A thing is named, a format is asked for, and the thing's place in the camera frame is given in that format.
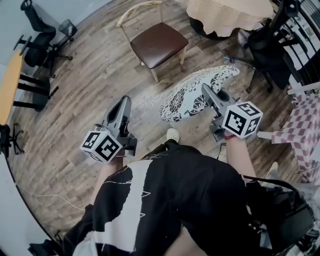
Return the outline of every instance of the black office chair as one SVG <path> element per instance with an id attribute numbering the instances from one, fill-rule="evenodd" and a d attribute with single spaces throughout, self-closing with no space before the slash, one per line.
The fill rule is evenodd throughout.
<path id="1" fill-rule="evenodd" d="M 297 0 L 282 0 L 272 22 L 269 20 L 263 28 L 253 32 L 253 34 L 248 37 L 248 42 L 244 47 L 250 49 L 253 59 L 231 55 L 228 57 L 232 63 L 234 60 L 239 60 L 253 65 L 254 74 L 250 86 L 246 89 L 247 93 L 251 93 L 254 85 L 253 81 L 258 71 L 264 75 L 268 82 L 269 88 L 267 91 L 269 93 L 273 90 L 272 80 L 280 89 L 284 89 L 288 85 L 291 74 L 297 82 L 304 84 L 304 80 L 296 70 L 284 46 L 300 44 L 305 48 L 305 45 L 297 35 L 294 39 L 287 40 L 286 31 L 281 29 L 282 25 L 287 22 L 288 19 L 298 15 L 299 9 L 300 3 Z M 285 41 L 280 43 L 279 40 L 281 39 L 285 39 Z"/>
<path id="2" fill-rule="evenodd" d="M 30 67 L 44 66 L 45 68 L 50 68 L 50 76 L 55 78 L 56 75 L 53 71 L 55 59 L 63 58 L 68 59 L 69 61 L 73 59 L 72 56 L 59 54 L 61 48 L 68 41 L 73 41 L 73 38 L 69 37 L 61 44 L 51 45 L 50 42 L 56 36 L 56 29 L 42 21 L 32 5 L 32 0 L 24 0 L 20 9 L 21 11 L 24 11 L 25 15 L 29 19 L 33 30 L 40 32 L 40 34 L 37 35 L 33 42 L 27 42 L 26 40 L 23 40 L 24 35 L 22 35 L 16 43 L 14 49 L 16 49 L 18 44 L 25 44 L 27 42 L 26 46 L 29 47 L 29 50 L 26 52 L 24 57 L 25 63 L 27 63 Z"/>
<path id="3" fill-rule="evenodd" d="M 16 126 L 17 125 L 18 125 L 17 123 L 15 123 L 13 125 L 13 134 L 12 134 L 12 136 L 10 136 L 10 127 L 7 124 L 5 124 L 5 125 L 0 124 L 0 154 L 1 154 L 1 152 L 4 153 L 6 158 L 9 157 L 9 148 L 11 147 L 11 142 L 13 143 L 13 149 L 14 149 L 14 153 L 16 155 L 20 155 L 20 154 L 25 153 L 25 151 L 20 149 L 18 142 L 17 142 L 18 136 L 20 134 L 23 134 L 24 131 L 20 130 L 16 134 Z"/>

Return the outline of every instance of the black bag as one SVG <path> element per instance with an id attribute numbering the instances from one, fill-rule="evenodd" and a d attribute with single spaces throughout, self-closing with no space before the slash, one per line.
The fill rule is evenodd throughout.
<path id="1" fill-rule="evenodd" d="M 259 224 L 266 226 L 273 254 L 290 248 L 313 228 L 314 212 L 292 185 L 276 179 L 243 177 L 253 180 L 246 184 L 252 227 L 256 230 Z M 258 181 L 278 186 L 263 187 Z"/>

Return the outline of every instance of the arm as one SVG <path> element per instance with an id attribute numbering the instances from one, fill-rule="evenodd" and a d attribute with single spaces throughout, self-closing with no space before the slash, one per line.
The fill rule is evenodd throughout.
<path id="1" fill-rule="evenodd" d="M 102 186 L 102 184 L 105 182 L 106 178 L 108 178 L 110 175 L 116 173 L 124 166 L 124 158 L 123 157 L 115 157 L 109 164 L 105 164 L 101 171 L 99 178 L 95 184 L 93 193 L 91 195 L 91 199 L 89 204 L 93 205 L 95 203 L 97 194 Z"/>
<path id="2" fill-rule="evenodd" d="M 256 177 L 251 163 L 246 141 L 233 137 L 226 141 L 226 159 L 239 174 Z"/>

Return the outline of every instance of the pink checkered cloth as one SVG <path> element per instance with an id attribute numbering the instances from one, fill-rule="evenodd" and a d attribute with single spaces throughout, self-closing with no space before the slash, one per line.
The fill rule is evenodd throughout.
<path id="1" fill-rule="evenodd" d="M 272 143 L 291 143 L 302 182 L 320 185 L 320 162 L 311 154 L 320 139 L 320 97 L 319 95 L 297 97 L 297 107 L 291 112 L 290 120 L 282 131 L 272 133 Z"/>

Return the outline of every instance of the brown chair seat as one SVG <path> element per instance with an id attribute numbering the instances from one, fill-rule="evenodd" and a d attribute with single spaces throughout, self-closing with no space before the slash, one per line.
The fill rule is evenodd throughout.
<path id="1" fill-rule="evenodd" d="M 133 51 L 149 68 L 154 69 L 181 51 L 188 40 L 165 23 L 158 23 L 139 34 L 130 43 Z"/>

